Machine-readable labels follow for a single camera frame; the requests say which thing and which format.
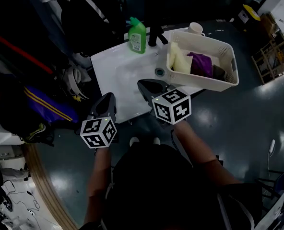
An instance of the yellow object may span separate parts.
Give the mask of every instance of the yellow object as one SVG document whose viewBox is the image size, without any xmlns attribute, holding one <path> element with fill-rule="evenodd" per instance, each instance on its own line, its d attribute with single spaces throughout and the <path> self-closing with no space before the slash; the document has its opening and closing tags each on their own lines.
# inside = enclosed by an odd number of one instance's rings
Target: yellow object
<svg viewBox="0 0 284 230">
<path fill-rule="evenodd" d="M 284 62 L 284 53 L 281 50 L 278 52 L 278 58 L 281 62 Z"/>
<path fill-rule="evenodd" d="M 169 63 L 170 63 L 169 67 L 170 68 L 173 67 L 174 71 L 179 71 L 179 72 L 190 74 L 191 64 L 187 62 L 181 49 L 178 47 L 178 44 L 175 42 L 171 43 Z"/>
<path fill-rule="evenodd" d="M 253 19 L 255 19 L 256 21 L 260 21 L 260 17 L 250 6 L 243 4 L 243 7 L 246 9 L 246 11 L 249 12 L 249 14 L 253 17 Z"/>
<path fill-rule="evenodd" d="M 81 97 L 80 96 L 73 95 L 72 97 L 73 97 L 74 100 L 76 100 L 78 102 L 81 102 Z"/>
</svg>

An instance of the dish soap bottle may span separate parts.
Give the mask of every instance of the dish soap bottle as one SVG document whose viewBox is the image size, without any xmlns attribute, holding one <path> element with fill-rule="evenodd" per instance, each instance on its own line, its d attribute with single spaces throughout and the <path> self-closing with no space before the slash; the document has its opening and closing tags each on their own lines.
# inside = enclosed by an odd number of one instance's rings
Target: dish soap bottle
<svg viewBox="0 0 284 230">
<path fill-rule="evenodd" d="M 131 17 L 130 22 L 132 24 L 132 27 L 128 31 L 130 49 L 143 54 L 146 45 L 146 28 L 137 18 Z"/>
</svg>

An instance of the yellow stripe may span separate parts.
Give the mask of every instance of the yellow stripe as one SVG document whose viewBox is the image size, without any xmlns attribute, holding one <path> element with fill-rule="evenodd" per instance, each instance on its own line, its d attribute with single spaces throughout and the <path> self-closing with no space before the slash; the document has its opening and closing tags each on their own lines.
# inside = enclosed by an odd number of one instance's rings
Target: yellow stripe
<svg viewBox="0 0 284 230">
<path fill-rule="evenodd" d="M 57 115 L 59 115 L 59 116 L 65 118 L 66 120 L 71 121 L 71 120 L 68 119 L 67 117 L 64 117 L 64 116 L 61 115 L 60 113 L 57 113 L 55 110 L 52 110 L 49 106 L 47 106 L 47 105 L 45 105 L 44 103 L 40 102 L 39 100 L 35 99 L 33 96 L 29 95 L 28 92 L 24 91 L 24 93 L 25 93 L 28 97 L 30 97 L 32 100 L 34 100 L 35 102 L 37 102 L 37 103 L 43 105 L 44 107 L 46 107 L 46 108 L 49 109 L 50 111 L 54 112 L 55 114 L 57 114 Z"/>
<path fill-rule="evenodd" d="M 37 100 L 39 100 L 39 101 L 45 103 L 45 104 L 48 105 L 50 108 L 54 109 L 56 112 L 60 113 L 61 115 L 66 116 L 67 118 L 69 118 L 69 119 L 72 120 L 71 117 L 67 116 L 66 114 L 64 114 L 63 112 L 61 112 L 60 110 L 58 110 L 57 108 L 53 107 L 52 105 L 50 105 L 50 104 L 47 103 L 46 101 L 42 100 L 41 98 L 39 98 L 38 96 L 36 96 L 36 95 L 33 94 L 32 92 L 30 92 L 26 87 L 24 87 L 24 88 L 25 88 L 25 90 L 26 90 L 30 95 L 32 95 L 34 98 L 36 98 Z"/>
</svg>

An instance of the dark floor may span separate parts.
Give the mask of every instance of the dark floor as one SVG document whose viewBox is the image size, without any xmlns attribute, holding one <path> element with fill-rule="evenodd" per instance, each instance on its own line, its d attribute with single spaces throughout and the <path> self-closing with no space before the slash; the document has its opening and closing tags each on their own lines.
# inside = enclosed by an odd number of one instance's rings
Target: dark floor
<svg viewBox="0 0 284 230">
<path fill-rule="evenodd" d="M 233 47 L 239 85 L 223 92 L 204 91 L 194 97 L 188 122 L 239 180 L 253 182 L 257 177 L 268 177 L 267 156 L 272 139 L 276 146 L 269 167 L 284 170 L 284 75 L 260 86 L 246 37 L 230 23 L 201 24 L 207 36 Z M 159 137 L 162 143 L 172 145 L 170 129 L 163 130 L 149 115 L 133 119 L 132 126 L 127 122 L 117 125 L 117 129 L 119 143 L 111 145 L 113 165 L 127 151 L 132 136 L 149 140 Z M 72 130 L 56 130 L 54 144 L 53 148 L 39 144 L 41 159 L 58 195 L 81 226 L 87 207 L 86 185 L 94 162 L 93 151 Z"/>
</svg>

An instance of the black and white cube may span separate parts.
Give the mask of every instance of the black and white cube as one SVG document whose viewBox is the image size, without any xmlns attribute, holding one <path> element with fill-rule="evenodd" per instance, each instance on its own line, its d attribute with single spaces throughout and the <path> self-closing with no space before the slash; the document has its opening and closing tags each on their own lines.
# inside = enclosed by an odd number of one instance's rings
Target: black and white cube
<svg viewBox="0 0 284 230">
<path fill-rule="evenodd" d="M 111 117 L 84 120 L 80 136 L 89 148 L 109 147 L 117 129 Z"/>
<path fill-rule="evenodd" d="M 191 115 L 191 101 L 181 88 L 152 99 L 155 115 L 170 124 L 176 124 Z"/>
</svg>

